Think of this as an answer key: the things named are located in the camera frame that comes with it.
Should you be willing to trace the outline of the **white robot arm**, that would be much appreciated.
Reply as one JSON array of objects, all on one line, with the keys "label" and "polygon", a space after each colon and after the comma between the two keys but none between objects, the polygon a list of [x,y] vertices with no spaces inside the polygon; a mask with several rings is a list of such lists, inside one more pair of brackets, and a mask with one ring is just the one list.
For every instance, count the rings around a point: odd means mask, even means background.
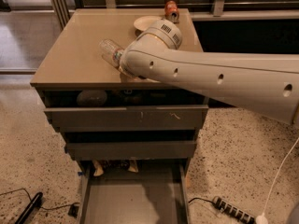
[{"label": "white robot arm", "polygon": [[121,69],[268,118],[299,124],[299,56],[192,52],[168,20],[151,24],[123,52]]}]

